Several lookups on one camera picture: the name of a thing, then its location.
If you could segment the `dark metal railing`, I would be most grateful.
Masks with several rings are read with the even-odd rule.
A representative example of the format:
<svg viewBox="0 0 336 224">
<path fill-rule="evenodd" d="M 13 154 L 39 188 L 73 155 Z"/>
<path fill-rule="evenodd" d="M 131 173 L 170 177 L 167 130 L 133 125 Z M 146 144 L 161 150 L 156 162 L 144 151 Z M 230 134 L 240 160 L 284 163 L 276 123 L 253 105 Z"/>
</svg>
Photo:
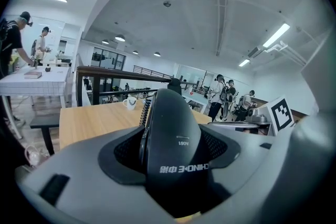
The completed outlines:
<svg viewBox="0 0 336 224">
<path fill-rule="evenodd" d="M 136 89 L 136 90 L 128 90 L 128 91 L 100 91 L 100 79 L 108 78 L 108 79 L 126 79 L 126 80 L 134 80 L 134 81 L 146 81 L 146 82 L 160 82 L 160 83 L 168 83 L 171 81 L 172 77 L 169 78 L 161 78 L 155 76 L 149 76 L 140 73 L 121 71 L 121 70 L 109 70 L 100 67 L 89 67 L 89 66 L 78 66 L 76 69 L 76 103 L 77 106 L 84 106 L 84 99 L 87 96 L 87 92 L 83 86 L 83 78 L 84 77 L 92 77 L 92 100 L 89 101 L 89 104 L 98 105 L 100 97 L 110 96 L 110 95 L 123 95 L 123 94 L 131 94 L 131 93 L 144 93 L 144 92 L 155 92 L 155 89 Z M 193 83 L 183 82 L 181 81 L 181 85 L 193 85 Z"/>
</svg>

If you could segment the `black framed window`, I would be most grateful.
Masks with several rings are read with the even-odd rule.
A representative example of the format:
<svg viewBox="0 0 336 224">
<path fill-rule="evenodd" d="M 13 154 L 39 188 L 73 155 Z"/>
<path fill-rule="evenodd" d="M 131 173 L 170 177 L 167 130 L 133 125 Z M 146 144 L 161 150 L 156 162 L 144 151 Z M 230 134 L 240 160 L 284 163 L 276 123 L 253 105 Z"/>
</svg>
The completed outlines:
<svg viewBox="0 0 336 224">
<path fill-rule="evenodd" d="M 103 50 L 100 48 L 94 48 L 93 50 L 91 66 L 106 69 L 123 70 L 124 62 L 125 55 Z"/>
</svg>

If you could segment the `ceiling air conditioner unit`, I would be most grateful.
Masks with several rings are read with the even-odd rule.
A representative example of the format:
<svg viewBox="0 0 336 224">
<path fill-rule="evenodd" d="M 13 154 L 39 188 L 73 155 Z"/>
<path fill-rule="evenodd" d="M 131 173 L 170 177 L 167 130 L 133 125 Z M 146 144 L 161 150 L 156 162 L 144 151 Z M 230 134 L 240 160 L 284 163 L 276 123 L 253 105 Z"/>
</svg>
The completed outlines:
<svg viewBox="0 0 336 224">
<path fill-rule="evenodd" d="M 256 58 L 258 55 L 260 55 L 263 52 L 263 48 L 255 47 L 249 54 L 248 58 Z"/>
</svg>

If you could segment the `black telephone handset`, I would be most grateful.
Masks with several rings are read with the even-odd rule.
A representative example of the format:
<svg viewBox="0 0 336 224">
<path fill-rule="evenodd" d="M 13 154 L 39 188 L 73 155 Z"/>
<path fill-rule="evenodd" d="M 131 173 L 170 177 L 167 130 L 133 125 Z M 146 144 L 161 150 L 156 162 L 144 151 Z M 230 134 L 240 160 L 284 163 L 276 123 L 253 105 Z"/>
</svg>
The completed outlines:
<svg viewBox="0 0 336 224">
<path fill-rule="evenodd" d="M 212 170 L 228 167 L 241 147 L 200 126 L 180 94 L 158 90 L 146 130 L 145 188 L 171 216 L 205 213 L 230 196 L 214 182 Z"/>
</svg>

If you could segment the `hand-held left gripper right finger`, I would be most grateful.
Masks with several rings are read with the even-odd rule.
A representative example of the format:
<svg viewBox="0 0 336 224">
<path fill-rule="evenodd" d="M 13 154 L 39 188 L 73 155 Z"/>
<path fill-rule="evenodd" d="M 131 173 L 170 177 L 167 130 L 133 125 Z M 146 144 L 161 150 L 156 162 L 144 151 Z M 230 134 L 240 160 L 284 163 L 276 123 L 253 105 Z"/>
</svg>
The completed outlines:
<svg viewBox="0 0 336 224">
<path fill-rule="evenodd" d="M 277 136 L 246 134 L 213 124 L 206 128 L 231 138 L 241 147 L 240 155 L 227 167 L 212 169 L 214 182 L 230 196 L 198 218 L 198 224 L 280 224 L 286 207 L 271 191 L 284 165 L 294 127 Z"/>
</svg>

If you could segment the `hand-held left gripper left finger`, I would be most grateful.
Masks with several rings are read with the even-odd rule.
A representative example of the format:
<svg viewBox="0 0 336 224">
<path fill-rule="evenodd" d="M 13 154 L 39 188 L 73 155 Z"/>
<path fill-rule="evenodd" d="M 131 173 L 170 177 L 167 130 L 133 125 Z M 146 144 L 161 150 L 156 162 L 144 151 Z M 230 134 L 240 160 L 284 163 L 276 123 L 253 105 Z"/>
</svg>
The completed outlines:
<svg viewBox="0 0 336 224">
<path fill-rule="evenodd" d="M 101 148 L 135 130 L 132 127 L 70 144 L 29 173 L 18 186 L 51 223 L 171 224 L 171 216 L 143 186 L 120 185 L 99 167 Z M 69 179 L 55 205 L 51 205 L 41 194 L 55 175 Z"/>
</svg>

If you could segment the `round wooden table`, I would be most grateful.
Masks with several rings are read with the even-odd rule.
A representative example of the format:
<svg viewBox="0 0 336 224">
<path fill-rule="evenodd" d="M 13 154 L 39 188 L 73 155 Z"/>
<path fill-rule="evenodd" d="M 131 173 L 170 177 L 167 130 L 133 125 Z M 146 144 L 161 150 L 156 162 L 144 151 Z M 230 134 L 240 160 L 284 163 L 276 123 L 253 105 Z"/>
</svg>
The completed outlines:
<svg viewBox="0 0 336 224">
<path fill-rule="evenodd" d="M 122 102 L 61 109 L 59 123 L 60 149 L 118 130 L 137 127 L 143 108 L 136 102 L 128 110 Z"/>
</svg>

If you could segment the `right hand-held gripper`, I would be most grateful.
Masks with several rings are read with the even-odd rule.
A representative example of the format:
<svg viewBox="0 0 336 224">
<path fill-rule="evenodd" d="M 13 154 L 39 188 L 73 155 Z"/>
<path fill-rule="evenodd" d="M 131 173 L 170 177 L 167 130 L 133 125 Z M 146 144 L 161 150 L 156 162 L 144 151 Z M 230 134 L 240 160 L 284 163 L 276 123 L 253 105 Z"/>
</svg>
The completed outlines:
<svg viewBox="0 0 336 224">
<path fill-rule="evenodd" d="M 285 96 L 248 110 L 247 122 L 211 122 L 210 126 L 225 129 L 260 129 L 267 136 L 276 136 L 279 131 L 292 127 L 294 120 Z"/>
</svg>

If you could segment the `white checkered cloth table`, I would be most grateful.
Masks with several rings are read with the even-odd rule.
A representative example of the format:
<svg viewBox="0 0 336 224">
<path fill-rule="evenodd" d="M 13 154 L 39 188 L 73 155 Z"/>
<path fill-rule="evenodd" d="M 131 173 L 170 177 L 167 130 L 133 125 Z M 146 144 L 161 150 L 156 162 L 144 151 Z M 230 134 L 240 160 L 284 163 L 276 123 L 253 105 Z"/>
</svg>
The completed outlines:
<svg viewBox="0 0 336 224">
<path fill-rule="evenodd" d="M 39 79 L 25 79 L 24 74 L 29 71 L 41 72 Z M 71 69 L 69 67 L 51 67 L 51 72 L 46 72 L 45 67 L 38 66 L 22 67 L 18 71 L 0 80 L 0 97 L 7 114 L 7 118 L 18 139 L 22 139 L 22 134 L 17 127 L 13 113 L 10 109 L 7 97 L 19 95 L 33 96 L 57 96 L 60 97 L 61 107 L 65 108 L 68 100 L 67 81 Z"/>
</svg>

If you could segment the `white mug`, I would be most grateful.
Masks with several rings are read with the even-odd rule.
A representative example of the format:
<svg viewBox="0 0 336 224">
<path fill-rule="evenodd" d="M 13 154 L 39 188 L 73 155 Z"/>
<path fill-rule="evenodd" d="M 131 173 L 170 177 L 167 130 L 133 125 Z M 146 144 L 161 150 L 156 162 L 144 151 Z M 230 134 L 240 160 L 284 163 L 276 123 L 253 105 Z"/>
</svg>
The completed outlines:
<svg viewBox="0 0 336 224">
<path fill-rule="evenodd" d="M 128 97 L 125 100 L 123 100 L 123 105 L 130 111 L 135 109 L 137 99 L 135 97 Z"/>
</svg>

